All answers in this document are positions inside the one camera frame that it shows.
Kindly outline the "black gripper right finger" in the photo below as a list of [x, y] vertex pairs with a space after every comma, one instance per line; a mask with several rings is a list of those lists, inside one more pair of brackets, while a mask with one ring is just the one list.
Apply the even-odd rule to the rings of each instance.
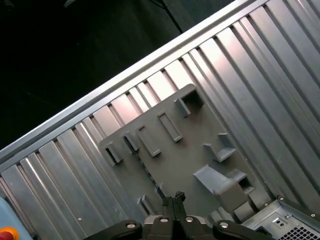
[[212, 227], [195, 216], [187, 215], [184, 201], [185, 193], [178, 191], [174, 196], [174, 215], [180, 233], [179, 240], [271, 240], [272, 236], [247, 228], [229, 220], [219, 220]]

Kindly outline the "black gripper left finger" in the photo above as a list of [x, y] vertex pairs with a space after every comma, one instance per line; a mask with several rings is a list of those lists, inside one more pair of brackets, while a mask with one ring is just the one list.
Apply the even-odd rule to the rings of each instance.
[[171, 240], [174, 232], [173, 198], [162, 200], [163, 214], [152, 215], [141, 224], [135, 220], [122, 220], [88, 236], [87, 240]]

